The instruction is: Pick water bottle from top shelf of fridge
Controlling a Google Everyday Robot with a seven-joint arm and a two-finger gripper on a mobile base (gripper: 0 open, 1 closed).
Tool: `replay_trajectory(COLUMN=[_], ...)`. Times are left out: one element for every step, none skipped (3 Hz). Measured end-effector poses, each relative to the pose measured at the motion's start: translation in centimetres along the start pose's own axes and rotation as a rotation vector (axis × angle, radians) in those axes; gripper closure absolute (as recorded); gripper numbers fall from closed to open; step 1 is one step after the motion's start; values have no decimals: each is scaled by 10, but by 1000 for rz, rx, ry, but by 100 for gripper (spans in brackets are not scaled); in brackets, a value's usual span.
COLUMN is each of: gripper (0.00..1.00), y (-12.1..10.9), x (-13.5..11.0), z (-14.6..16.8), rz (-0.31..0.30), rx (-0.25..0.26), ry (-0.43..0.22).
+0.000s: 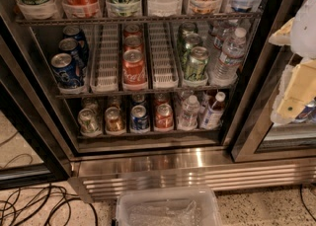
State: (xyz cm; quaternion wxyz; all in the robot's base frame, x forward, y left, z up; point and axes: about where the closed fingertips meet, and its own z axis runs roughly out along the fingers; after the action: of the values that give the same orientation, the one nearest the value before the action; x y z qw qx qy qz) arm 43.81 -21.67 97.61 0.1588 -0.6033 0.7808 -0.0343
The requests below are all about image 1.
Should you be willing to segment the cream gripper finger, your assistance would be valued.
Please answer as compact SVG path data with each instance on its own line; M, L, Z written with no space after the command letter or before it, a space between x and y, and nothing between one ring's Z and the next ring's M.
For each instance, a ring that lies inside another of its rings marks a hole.
M316 97L316 59L303 58L295 66L286 65L281 74L271 121L285 125L295 120Z
M269 43L278 46L290 45L290 32L294 19L288 20L280 29L269 37Z

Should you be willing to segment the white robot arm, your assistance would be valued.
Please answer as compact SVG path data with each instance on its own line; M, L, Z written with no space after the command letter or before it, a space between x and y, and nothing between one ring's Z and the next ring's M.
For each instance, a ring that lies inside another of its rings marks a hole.
M269 43L289 45L302 60L286 65L278 86L271 121L285 125L294 121L316 97L316 0L307 0L296 15L274 32Z

